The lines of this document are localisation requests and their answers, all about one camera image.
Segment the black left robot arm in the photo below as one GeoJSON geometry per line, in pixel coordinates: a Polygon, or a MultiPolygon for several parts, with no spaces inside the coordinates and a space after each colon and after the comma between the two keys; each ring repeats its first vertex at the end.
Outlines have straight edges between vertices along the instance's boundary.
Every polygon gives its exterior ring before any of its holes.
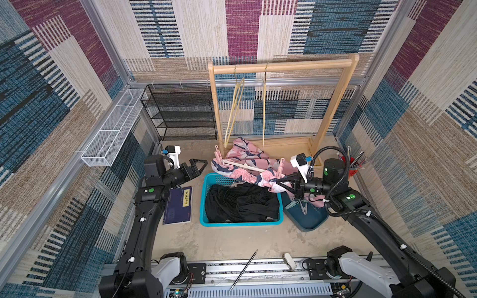
{"type": "Polygon", "coordinates": [[[102,298],[162,298],[171,283],[184,283],[190,276],[184,253],[169,253],[152,265],[152,252],[159,223],[170,191],[201,176],[206,160],[179,163],[170,154],[145,159],[144,185],[134,196],[134,222],[113,274],[99,283],[102,298]]]}

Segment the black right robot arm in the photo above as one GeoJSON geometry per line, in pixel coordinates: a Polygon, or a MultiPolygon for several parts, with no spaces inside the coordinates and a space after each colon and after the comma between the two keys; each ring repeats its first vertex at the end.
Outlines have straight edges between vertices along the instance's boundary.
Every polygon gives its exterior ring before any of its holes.
{"type": "Polygon", "coordinates": [[[445,267],[438,269],[409,246],[381,218],[368,200],[349,187],[352,161],[339,147],[327,146],[313,157],[300,154],[299,171],[277,179],[297,198],[321,195],[327,214],[341,217],[355,227],[391,267],[390,271],[341,246],[328,252],[327,273],[348,275],[367,284],[386,298],[461,298],[456,278],[445,267]]]}

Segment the yellow hanger of black shorts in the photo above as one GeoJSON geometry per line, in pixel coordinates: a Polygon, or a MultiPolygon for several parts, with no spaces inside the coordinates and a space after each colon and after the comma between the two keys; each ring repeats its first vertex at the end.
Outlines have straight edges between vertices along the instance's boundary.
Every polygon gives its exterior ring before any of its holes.
{"type": "Polygon", "coordinates": [[[263,86],[262,86],[262,147],[265,147],[265,129],[266,129],[266,100],[267,100],[267,69],[268,63],[266,63],[263,74],[263,86]]]}

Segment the pink clothespin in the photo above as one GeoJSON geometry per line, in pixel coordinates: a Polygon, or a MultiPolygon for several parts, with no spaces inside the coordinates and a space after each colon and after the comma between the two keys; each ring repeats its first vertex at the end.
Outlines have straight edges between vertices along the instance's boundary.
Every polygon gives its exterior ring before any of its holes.
{"type": "Polygon", "coordinates": [[[218,163],[222,162],[222,155],[218,145],[215,146],[214,156],[218,163]]]}
{"type": "Polygon", "coordinates": [[[277,177],[278,179],[284,177],[284,174],[283,174],[284,162],[285,162],[285,159],[284,159],[284,158],[281,158],[281,159],[279,160],[279,166],[278,166],[277,175],[276,175],[276,177],[277,177]]]}

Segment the white clothespin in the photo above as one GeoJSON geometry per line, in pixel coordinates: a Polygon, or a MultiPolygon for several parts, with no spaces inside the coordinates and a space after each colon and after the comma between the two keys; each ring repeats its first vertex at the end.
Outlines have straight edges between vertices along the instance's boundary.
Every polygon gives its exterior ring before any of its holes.
{"type": "Polygon", "coordinates": [[[299,200],[299,205],[304,216],[308,214],[308,203],[303,200],[299,200]]]}

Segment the mint clothespin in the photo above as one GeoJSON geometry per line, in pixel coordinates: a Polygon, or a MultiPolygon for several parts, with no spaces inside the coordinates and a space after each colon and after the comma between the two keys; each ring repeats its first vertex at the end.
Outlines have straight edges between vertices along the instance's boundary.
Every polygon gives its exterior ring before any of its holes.
{"type": "Polygon", "coordinates": [[[297,201],[297,200],[291,201],[290,203],[288,203],[288,204],[285,206],[285,209],[286,209],[286,210],[289,210],[289,209],[291,209],[291,208],[293,208],[293,207],[295,207],[295,206],[299,206],[299,201],[297,201]]]}

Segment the black shorts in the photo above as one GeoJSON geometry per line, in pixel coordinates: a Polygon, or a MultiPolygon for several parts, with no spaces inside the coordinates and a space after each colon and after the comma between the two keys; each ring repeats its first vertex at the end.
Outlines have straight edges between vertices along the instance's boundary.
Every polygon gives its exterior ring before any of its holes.
{"type": "Polygon", "coordinates": [[[205,198],[204,209],[208,221],[213,224],[268,222],[279,219],[277,194],[248,183],[237,186],[211,186],[205,198]]]}

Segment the pink patterned shorts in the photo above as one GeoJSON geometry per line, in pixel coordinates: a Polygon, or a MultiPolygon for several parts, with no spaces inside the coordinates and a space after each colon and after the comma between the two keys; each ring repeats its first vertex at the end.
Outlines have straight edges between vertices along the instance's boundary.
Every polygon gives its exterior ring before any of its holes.
{"type": "MultiPolygon", "coordinates": [[[[255,146],[251,141],[239,137],[232,143],[232,149],[229,150],[226,156],[222,156],[223,160],[233,161],[235,163],[246,164],[257,168],[264,169],[264,172],[250,171],[239,168],[237,166],[226,165],[218,163],[215,157],[212,159],[212,169],[227,178],[235,179],[239,182],[250,183],[259,187],[264,187],[269,192],[281,193],[287,192],[289,196],[294,197],[294,194],[288,192],[284,188],[275,184],[277,179],[277,169],[279,160],[270,157],[259,147],[255,146]]],[[[297,174],[298,178],[302,178],[301,174],[296,168],[293,168],[290,161],[284,162],[283,168],[284,176],[297,174]]]]}

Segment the white hanger of pink shorts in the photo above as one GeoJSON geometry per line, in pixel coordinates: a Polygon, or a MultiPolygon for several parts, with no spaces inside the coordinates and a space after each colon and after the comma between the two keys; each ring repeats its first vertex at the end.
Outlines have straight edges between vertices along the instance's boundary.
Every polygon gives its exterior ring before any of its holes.
{"type": "Polygon", "coordinates": [[[250,171],[256,171],[256,172],[264,172],[265,171],[264,169],[261,169],[261,168],[257,168],[257,167],[254,167],[254,166],[249,166],[249,165],[246,165],[246,164],[235,163],[233,161],[228,161],[228,160],[222,160],[222,163],[226,164],[226,165],[237,166],[239,168],[247,169],[247,170],[250,170],[250,171]]]}

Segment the yellow hanger of beige shorts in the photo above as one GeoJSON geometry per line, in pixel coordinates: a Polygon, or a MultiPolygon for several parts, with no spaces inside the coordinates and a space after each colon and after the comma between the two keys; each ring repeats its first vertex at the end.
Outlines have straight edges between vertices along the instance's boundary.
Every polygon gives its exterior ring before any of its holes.
{"type": "Polygon", "coordinates": [[[242,78],[240,82],[237,79],[237,66],[234,68],[234,78],[236,79],[234,94],[232,97],[231,111],[229,114],[229,120],[227,122],[226,134],[225,134],[225,145],[229,143],[230,137],[233,133],[234,124],[236,117],[239,111],[239,106],[242,101],[243,91],[245,88],[245,79],[242,78]]]}

